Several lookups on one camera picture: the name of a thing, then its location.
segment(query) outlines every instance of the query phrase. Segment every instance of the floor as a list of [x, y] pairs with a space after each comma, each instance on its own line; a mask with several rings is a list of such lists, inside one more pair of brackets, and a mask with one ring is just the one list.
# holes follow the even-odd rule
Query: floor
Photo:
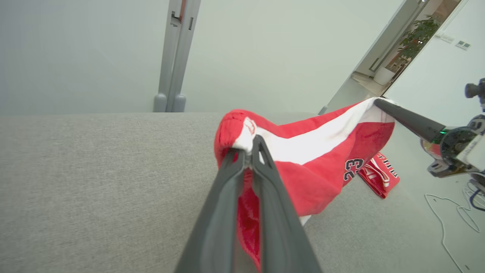
[[382, 94], [384, 93], [384, 86], [376, 83], [374, 80], [372, 80], [369, 77], [362, 76], [357, 73], [353, 73], [350, 76], [349, 80], [357, 81], [361, 86], [363, 86], [365, 89], [372, 92], [376, 96], [382, 96]]
[[[376, 86], [377, 83], [371, 83], [369, 80], [358, 75], [349, 78], [328, 104], [326, 113], [371, 97], [377, 97], [379, 94], [376, 90], [381, 85]], [[426, 169], [432, 164], [433, 159], [422, 150], [418, 137], [399, 123], [396, 123], [392, 137], [382, 153], [389, 159], [401, 178], [398, 188], [406, 190], [415, 200], [415, 205], [422, 207], [423, 211], [429, 216], [429, 221], [436, 225], [436, 233], [441, 238], [441, 223], [433, 214], [425, 199], [425, 194], [439, 196], [437, 198], [428, 197], [428, 199], [433, 209], [443, 220], [446, 229], [445, 244], [450, 253], [458, 261], [464, 272], [483, 272], [485, 235], [483, 231], [479, 233], [470, 228], [464, 218], [460, 216], [460, 213], [472, 225], [470, 218], [473, 218], [477, 226], [484, 230], [485, 212], [472, 209], [468, 212], [468, 217], [464, 214], [465, 211], [458, 209], [456, 204], [442, 199], [450, 198], [460, 205], [468, 207], [469, 203], [463, 190], [469, 187], [467, 182], [470, 177], [458, 175], [438, 179], [431, 176]], [[436, 251], [439, 251], [445, 262], [436, 265], [436, 272], [459, 272], [441, 246], [439, 238], [436, 241]]]

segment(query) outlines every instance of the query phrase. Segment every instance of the potted plant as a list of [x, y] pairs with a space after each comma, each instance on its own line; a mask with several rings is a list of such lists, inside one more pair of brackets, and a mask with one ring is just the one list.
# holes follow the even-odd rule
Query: potted plant
[[413, 29], [404, 33], [404, 39], [399, 45], [397, 56], [387, 65], [377, 70], [374, 81], [380, 85], [385, 85], [403, 68], [412, 61], [424, 45], [433, 37], [441, 25], [441, 22], [433, 15], [427, 15], [426, 20], [417, 20], [413, 22]]
[[416, 27], [404, 33], [404, 39], [400, 43], [403, 47], [398, 50], [401, 57], [411, 60], [416, 57], [440, 27], [441, 22], [435, 16], [426, 17], [426, 20], [414, 21], [413, 25]]

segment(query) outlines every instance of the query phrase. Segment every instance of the folded red cloth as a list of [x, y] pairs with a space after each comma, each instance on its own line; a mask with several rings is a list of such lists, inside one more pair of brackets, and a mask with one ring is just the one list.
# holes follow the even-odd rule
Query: folded red cloth
[[[390, 138], [394, 118], [372, 98], [322, 116], [277, 126], [244, 110], [227, 113], [217, 130], [219, 167], [229, 148], [251, 154], [253, 138], [264, 138], [298, 216], [320, 213]], [[238, 201], [237, 235], [260, 270], [259, 201], [250, 162]]]
[[389, 160], [381, 153], [369, 160], [358, 174], [382, 198], [386, 198], [401, 180]]

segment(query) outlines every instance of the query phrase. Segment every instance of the gray fabric surface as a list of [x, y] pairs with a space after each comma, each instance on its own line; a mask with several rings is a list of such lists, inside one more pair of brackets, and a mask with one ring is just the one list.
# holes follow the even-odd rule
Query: gray fabric surface
[[[172, 272], [217, 172], [221, 117], [0, 117], [0, 272]], [[424, 219], [399, 185], [381, 200], [356, 178], [305, 230], [325, 272], [433, 272]], [[255, 272], [237, 251], [236, 272]]]

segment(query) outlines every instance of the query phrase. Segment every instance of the doorway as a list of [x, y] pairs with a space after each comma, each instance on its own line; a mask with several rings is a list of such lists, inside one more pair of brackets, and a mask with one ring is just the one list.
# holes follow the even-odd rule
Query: doorway
[[[407, 0], [339, 89], [328, 110], [349, 105], [349, 96], [357, 100], [383, 96], [460, 1]], [[337, 103], [342, 94], [346, 94], [346, 102]]]

